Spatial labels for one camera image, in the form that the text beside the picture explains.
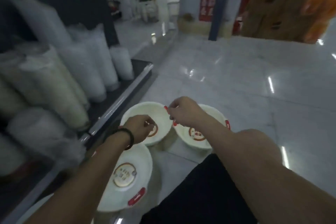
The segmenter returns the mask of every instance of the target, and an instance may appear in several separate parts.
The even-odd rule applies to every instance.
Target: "glossy floor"
[[[179,33],[155,64],[157,78],[142,101],[168,105],[184,95],[211,105],[234,131],[265,132],[286,152],[290,169],[336,196],[335,37],[336,22],[315,45],[245,37],[212,42]],[[122,223],[138,223],[209,154],[189,148],[174,131],[150,150],[157,169],[149,196],[123,211]]]

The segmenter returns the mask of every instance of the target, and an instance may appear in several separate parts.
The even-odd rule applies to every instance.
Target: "forearm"
[[[212,117],[197,128],[207,138],[260,223],[331,223],[333,197],[260,151]]]
[[[83,164],[78,173],[59,188],[26,223],[89,224],[114,167],[128,144],[129,136],[124,132],[109,137],[98,148],[97,154]]]

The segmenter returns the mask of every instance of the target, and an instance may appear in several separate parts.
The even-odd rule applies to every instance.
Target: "round label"
[[[152,137],[152,136],[155,136],[156,133],[158,132],[159,128],[158,126],[155,124],[153,130],[149,133],[148,137]]]
[[[113,175],[114,184],[119,188],[123,188],[132,184],[137,176],[137,170],[131,163],[123,163],[115,169]]]
[[[205,137],[202,135],[202,133],[198,132],[194,128],[190,128],[189,129],[189,136],[192,139],[196,140],[196,141],[203,141],[203,140],[205,140]]]

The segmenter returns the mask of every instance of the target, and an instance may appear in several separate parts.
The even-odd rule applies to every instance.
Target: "hand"
[[[208,114],[189,97],[175,99],[168,108],[170,119],[182,126],[198,128]]]
[[[123,125],[129,129],[134,136],[134,144],[141,143],[153,130],[155,122],[148,115],[136,115],[128,118]]]

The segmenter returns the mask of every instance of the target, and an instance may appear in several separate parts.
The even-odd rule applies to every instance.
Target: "black bracelet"
[[[127,129],[127,128],[118,128],[116,130],[113,130],[111,133],[109,133],[107,137],[109,137],[109,136],[111,136],[111,135],[113,135],[113,134],[115,134],[117,132],[120,132],[120,131],[124,131],[124,132],[128,133],[128,135],[129,135],[130,143],[129,143],[129,146],[127,146],[126,149],[125,149],[125,150],[129,150],[133,146],[133,144],[134,144],[134,136],[133,136],[132,132],[129,129]]]

